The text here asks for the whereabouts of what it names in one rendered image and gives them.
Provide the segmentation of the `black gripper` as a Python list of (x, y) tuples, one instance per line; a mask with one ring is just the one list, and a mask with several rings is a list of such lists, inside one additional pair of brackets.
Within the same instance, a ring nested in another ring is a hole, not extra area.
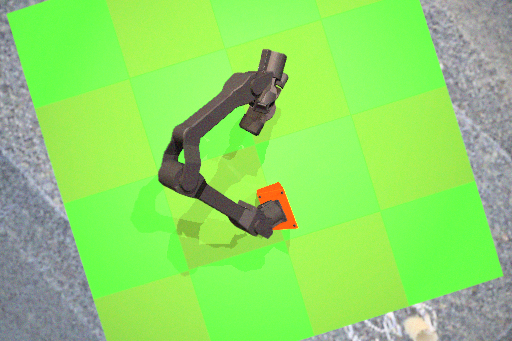
[[(276, 80), (276, 83), (274, 83), (274, 86), (277, 90), (277, 97), (276, 99), (278, 99), (282, 89), (284, 88), (287, 80), (288, 80), (288, 75), (286, 73), (283, 72), (282, 74), (282, 78), (281, 78), (281, 81), (277, 81)], [(277, 86), (281, 87), (277, 87)], [(249, 106), (246, 114), (243, 115), (240, 123), (239, 123), (239, 126), (240, 128), (248, 131), (249, 133), (255, 135), (255, 136), (258, 136), (266, 122), (268, 118), (268, 115), (264, 114), (264, 113), (260, 113), (260, 112), (256, 112), (256, 111), (253, 111), (253, 107)]]

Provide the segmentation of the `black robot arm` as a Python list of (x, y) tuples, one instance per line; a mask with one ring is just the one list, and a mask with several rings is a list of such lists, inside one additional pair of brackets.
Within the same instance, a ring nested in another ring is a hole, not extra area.
[[(281, 81), (286, 60), (284, 53), (262, 49), (257, 71), (233, 73), (218, 95), (173, 128), (157, 174), (161, 185), (204, 202), (226, 215), (235, 227), (266, 239), (274, 227), (288, 221), (280, 201), (269, 200), (257, 208), (242, 200), (237, 204), (208, 185), (200, 174), (199, 145), (205, 134), (240, 106), (249, 104), (253, 111), (267, 114), (276, 100), (274, 83)], [(178, 161), (182, 150), (185, 163)]]

